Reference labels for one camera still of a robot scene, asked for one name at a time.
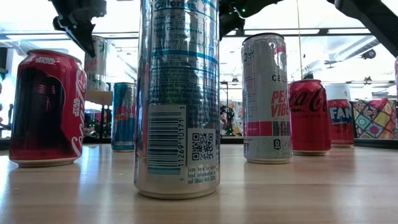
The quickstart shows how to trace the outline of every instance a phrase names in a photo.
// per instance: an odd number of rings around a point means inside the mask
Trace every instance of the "nutrition facts label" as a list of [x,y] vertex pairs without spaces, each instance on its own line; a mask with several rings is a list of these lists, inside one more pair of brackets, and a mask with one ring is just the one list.
[[219,123],[216,1],[152,2],[149,104],[187,105],[191,128]]

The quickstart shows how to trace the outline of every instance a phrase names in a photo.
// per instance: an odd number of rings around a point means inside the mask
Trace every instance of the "qr code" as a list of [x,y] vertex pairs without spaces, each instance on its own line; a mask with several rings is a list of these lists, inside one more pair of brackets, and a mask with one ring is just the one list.
[[202,161],[213,158],[213,133],[192,133],[192,160]]

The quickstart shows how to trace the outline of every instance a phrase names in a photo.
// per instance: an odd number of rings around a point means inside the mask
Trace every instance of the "blue can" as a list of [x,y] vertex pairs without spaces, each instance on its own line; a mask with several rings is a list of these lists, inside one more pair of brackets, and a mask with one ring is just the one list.
[[134,151],[136,84],[115,83],[113,88],[112,150]]

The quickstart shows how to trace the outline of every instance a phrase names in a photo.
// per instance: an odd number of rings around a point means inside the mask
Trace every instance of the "ceiling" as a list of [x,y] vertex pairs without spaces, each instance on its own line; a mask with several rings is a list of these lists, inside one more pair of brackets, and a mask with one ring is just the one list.
[[[118,55],[132,67],[137,67],[137,32],[139,31],[139,2],[107,0],[107,15],[96,19],[94,32],[112,37],[109,43],[118,49]],[[398,1],[383,0],[397,13]],[[51,2],[44,0],[3,0],[2,16],[0,17],[0,42],[30,39],[29,43],[40,48],[65,49],[68,53],[83,58],[84,53],[64,35],[56,34],[52,27],[52,19],[57,15]],[[346,17],[337,11],[326,0],[298,0],[300,10],[300,27],[312,28],[364,28],[356,19]],[[278,4],[267,6],[260,13],[246,20],[245,29],[298,29],[296,0],[285,0]],[[382,46],[375,46],[377,53],[374,59],[361,59],[355,56],[333,64],[334,68],[324,65],[335,54],[344,49],[356,46],[365,36],[314,36],[301,37],[302,54],[298,37],[286,37],[287,71],[289,80],[301,77],[300,58],[303,67],[310,68],[315,78],[329,81],[363,80],[372,76],[373,80],[394,79],[393,56]],[[220,43],[220,78],[230,82],[233,77],[241,81],[241,43],[243,37],[226,37]]]

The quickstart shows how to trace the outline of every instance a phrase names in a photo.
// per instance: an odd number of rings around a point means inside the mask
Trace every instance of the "coca-cola logo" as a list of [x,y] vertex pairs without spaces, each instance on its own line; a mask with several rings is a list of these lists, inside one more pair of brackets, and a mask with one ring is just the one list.
[[80,100],[80,135],[72,137],[72,148],[78,157],[81,156],[81,148],[83,147],[84,123],[85,123],[85,98],[83,94],[86,92],[86,76],[84,71],[78,68],[76,72],[76,94]]
[[291,112],[303,112],[308,108],[311,112],[319,110],[326,111],[328,108],[324,89],[317,91],[303,91],[299,94],[292,94],[289,98]]

